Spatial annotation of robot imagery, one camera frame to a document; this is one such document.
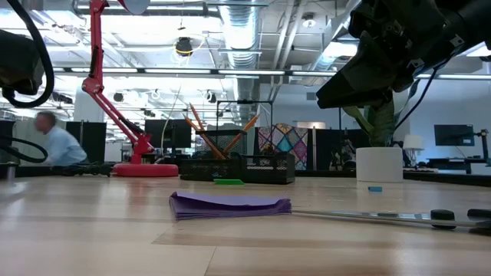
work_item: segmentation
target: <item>small blue object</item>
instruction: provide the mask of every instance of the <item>small blue object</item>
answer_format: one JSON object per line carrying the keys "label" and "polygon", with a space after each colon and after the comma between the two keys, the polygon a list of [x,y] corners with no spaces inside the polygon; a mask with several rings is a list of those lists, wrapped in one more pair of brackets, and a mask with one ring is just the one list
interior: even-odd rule
{"label": "small blue object", "polygon": [[368,187],[368,191],[370,191],[370,192],[382,192],[382,187],[376,187],[376,186]]}

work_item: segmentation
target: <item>red lamp base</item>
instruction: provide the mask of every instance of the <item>red lamp base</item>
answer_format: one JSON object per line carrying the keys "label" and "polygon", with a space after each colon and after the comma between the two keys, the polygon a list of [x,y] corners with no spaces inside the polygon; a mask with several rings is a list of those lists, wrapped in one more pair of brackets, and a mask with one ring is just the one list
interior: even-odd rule
{"label": "red lamp base", "polygon": [[113,173],[125,177],[171,177],[178,176],[179,169],[170,164],[117,164]]}

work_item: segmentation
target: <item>man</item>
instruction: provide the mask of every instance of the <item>man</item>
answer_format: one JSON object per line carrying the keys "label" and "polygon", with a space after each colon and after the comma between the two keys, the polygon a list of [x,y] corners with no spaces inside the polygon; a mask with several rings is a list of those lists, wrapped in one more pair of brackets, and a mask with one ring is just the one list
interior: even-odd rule
{"label": "man", "polygon": [[48,135],[46,151],[49,166],[70,166],[87,162],[87,154],[78,141],[66,130],[56,126],[56,116],[52,112],[42,111],[36,116],[36,130]]}

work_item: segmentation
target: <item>white pot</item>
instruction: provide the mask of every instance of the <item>white pot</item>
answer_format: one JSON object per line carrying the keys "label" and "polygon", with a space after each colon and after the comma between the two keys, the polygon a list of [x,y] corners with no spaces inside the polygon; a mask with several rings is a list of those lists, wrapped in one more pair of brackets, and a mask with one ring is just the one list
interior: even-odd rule
{"label": "white pot", "polygon": [[356,179],[362,182],[403,182],[402,149],[356,149]]}

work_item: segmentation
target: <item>red desk lamp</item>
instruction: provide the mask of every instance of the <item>red desk lamp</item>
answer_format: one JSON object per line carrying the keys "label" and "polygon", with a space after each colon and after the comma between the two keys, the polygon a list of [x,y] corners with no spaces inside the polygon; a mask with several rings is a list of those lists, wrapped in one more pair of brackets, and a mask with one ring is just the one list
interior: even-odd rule
{"label": "red desk lamp", "polygon": [[[118,0],[119,3],[131,14],[140,15],[147,10],[150,0]],[[113,172],[117,176],[177,176],[176,165],[151,165],[141,164],[141,156],[145,153],[152,153],[153,147],[150,145],[151,135],[145,133],[134,123],[127,120],[123,114],[117,111],[116,107],[102,94],[104,90],[102,77],[102,60],[104,51],[102,50],[102,28],[101,15],[109,4],[107,0],[91,0],[91,44],[92,60],[88,78],[82,84],[82,90],[89,93],[95,102],[104,112],[114,121],[133,144],[133,155],[129,164],[117,164]]]}

